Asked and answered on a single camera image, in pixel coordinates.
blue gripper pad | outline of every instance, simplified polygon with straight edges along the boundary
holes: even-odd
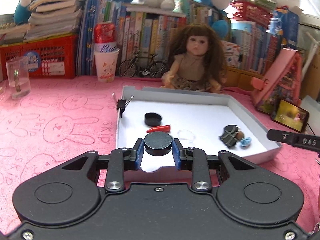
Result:
[[[137,157],[136,157],[136,161],[135,161],[136,171],[140,169],[143,153],[144,153],[144,140],[141,141],[139,148],[138,148],[138,151],[137,151]]]
[[[176,168],[180,170],[181,167],[181,159],[180,159],[180,152],[177,144],[174,140],[172,140],[172,155],[174,159],[174,163],[176,165]]]

doll hair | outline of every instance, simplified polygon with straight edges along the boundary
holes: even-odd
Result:
[[[221,84],[219,73],[225,65],[225,57],[222,43],[214,30],[205,24],[186,25],[178,31],[172,39],[169,47],[168,66],[174,62],[174,56],[187,52],[187,42],[190,36],[208,37],[208,51],[204,55],[204,78],[202,82],[208,81],[210,77]]]

pink toy house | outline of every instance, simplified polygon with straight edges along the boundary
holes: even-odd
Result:
[[[300,105],[301,56],[293,49],[281,49],[262,79],[253,77],[251,97],[257,110],[271,114],[277,98]]]

smartphone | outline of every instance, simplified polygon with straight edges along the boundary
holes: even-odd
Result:
[[[308,111],[283,99],[276,100],[271,113],[271,120],[300,133],[305,131],[308,119]]]

phone screen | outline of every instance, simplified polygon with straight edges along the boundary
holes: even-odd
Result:
[[[272,117],[276,122],[302,132],[305,128],[305,123],[308,121],[308,114],[306,110],[280,100],[276,114],[273,114]]]

